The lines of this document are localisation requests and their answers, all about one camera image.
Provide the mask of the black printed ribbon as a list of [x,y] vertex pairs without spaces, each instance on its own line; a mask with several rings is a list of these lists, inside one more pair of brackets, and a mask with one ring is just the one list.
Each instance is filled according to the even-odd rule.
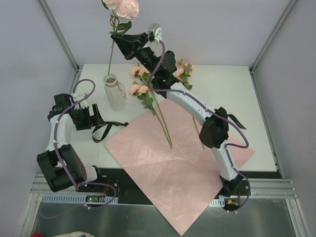
[[[222,117],[224,117],[224,118],[230,118],[233,122],[234,122],[234,124],[238,127],[238,128],[240,128],[240,129],[246,129],[245,128],[245,126],[243,126],[241,123],[240,123],[240,121],[233,115],[233,114],[227,114],[226,116],[224,116],[224,115],[220,115],[220,116],[222,116]],[[112,128],[112,126],[124,126],[124,127],[127,127],[129,125],[129,123],[121,123],[121,122],[117,122],[117,121],[105,121],[102,125],[98,125],[98,126],[96,126],[95,128],[94,128],[94,130],[92,131],[92,140],[95,142],[95,143],[100,143],[103,139],[105,139],[106,138],[106,136],[109,134],[109,132],[110,132],[110,130],[111,130],[111,128]],[[99,130],[99,129],[101,129],[102,127],[106,127],[105,128],[105,130],[104,130],[104,132],[103,132],[103,135],[101,136],[101,138],[100,139],[97,139],[97,138],[95,138],[94,137],[94,133],[97,131],[97,130]]]

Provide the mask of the pale pink rose stem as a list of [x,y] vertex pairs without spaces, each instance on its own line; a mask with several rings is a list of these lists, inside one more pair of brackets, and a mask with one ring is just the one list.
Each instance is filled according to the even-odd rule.
[[112,36],[124,36],[132,27],[132,19],[138,16],[137,0],[102,0],[102,5],[110,11],[109,23]]

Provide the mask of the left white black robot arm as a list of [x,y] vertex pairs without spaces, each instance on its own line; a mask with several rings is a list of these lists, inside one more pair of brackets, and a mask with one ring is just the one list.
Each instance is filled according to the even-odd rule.
[[102,117],[97,104],[93,104],[93,115],[89,107],[69,94],[54,96],[55,105],[48,114],[51,124],[49,144],[44,153],[37,156],[38,165],[53,192],[71,186],[86,184],[93,192],[104,188],[101,171],[95,165],[84,165],[71,145],[71,131],[91,129],[101,124]]

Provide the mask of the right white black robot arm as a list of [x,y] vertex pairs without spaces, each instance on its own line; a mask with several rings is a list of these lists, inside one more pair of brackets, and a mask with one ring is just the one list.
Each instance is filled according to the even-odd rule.
[[224,108],[215,109],[201,102],[184,87],[174,76],[177,69],[174,53],[164,49],[161,56],[157,57],[148,46],[155,41],[163,43],[154,33],[124,36],[115,34],[111,38],[126,60],[136,58],[151,73],[149,88],[182,107],[200,123],[202,128],[199,139],[212,150],[220,166],[222,189],[219,194],[225,197],[235,194],[240,189],[240,182],[245,179],[228,149],[229,127],[238,129],[237,121],[229,121],[229,114]]

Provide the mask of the pink wrapping paper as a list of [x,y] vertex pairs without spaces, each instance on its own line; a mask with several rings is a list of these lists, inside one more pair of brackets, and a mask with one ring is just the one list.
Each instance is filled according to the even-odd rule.
[[159,122],[145,113],[105,143],[105,147],[180,235],[222,189],[220,167],[201,146],[192,117],[177,104],[160,103],[172,146]]

